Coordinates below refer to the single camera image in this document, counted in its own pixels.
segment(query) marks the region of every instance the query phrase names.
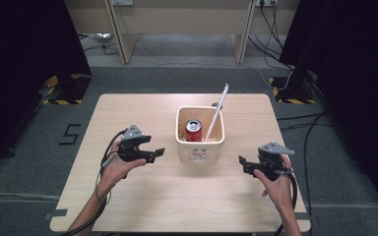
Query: can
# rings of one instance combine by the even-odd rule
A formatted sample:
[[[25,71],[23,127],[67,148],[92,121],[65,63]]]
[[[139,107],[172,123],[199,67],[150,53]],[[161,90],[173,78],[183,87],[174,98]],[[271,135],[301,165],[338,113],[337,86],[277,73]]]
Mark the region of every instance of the can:
[[[199,120],[189,120],[186,122],[186,142],[202,141],[202,124]]]

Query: black curtain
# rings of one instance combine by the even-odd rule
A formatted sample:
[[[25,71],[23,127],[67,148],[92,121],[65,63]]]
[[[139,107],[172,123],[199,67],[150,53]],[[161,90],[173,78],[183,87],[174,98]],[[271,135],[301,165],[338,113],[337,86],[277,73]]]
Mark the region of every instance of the black curtain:
[[[91,75],[63,0],[0,0],[0,152],[27,119],[45,80]]]
[[[321,2],[300,1],[281,61],[296,66],[309,53],[303,42],[320,30],[314,23]],[[335,10],[323,45],[311,53],[317,60],[307,69],[317,73],[339,134],[378,191],[378,2],[344,0]]]

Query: wooden table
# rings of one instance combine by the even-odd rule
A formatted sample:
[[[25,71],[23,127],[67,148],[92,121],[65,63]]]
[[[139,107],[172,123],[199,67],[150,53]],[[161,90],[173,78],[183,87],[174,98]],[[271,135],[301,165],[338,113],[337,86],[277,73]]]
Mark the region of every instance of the wooden table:
[[[65,231],[94,191],[100,160],[110,140],[135,123],[152,136],[143,150],[165,148],[154,164],[132,170],[112,190],[94,231],[105,232],[267,232],[281,224],[258,179],[243,173],[242,155],[258,162],[257,147],[284,145],[273,107],[265,94],[228,94],[222,110],[225,141],[217,163],[207,168],[183,164],[174,138],[177,109],[211,105],[214,94],[104,94],[100,97],[72,166],[50,227]],[[298,193],[296,212],[306,212]],[[298,220],[301,231],[309,220]]]

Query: plastic bin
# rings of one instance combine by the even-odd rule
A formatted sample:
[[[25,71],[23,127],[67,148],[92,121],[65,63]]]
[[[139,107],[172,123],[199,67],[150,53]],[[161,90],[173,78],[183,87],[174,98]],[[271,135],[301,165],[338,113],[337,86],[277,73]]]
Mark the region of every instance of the plastic bin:
[[[202,124],[202,141],[207,136],[216,111],[213,106],[182,106],[177,110],[175,139],[180,160],[188,165],[207,166],[218,161],[225,139],[222,114],[220,112],[207,142],[186,142],[185,125],[196,119]]]

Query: power outlet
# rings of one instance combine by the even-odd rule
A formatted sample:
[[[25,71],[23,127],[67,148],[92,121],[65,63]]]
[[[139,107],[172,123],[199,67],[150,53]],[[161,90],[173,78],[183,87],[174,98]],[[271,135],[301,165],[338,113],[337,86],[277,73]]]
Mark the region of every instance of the power outlet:
[[[272,7],[272,6],[278,6],[278,0],[263,0],[265,2],[265,5],[263,7]],[[260,0],[256,1],[256,7],[260,7]]]

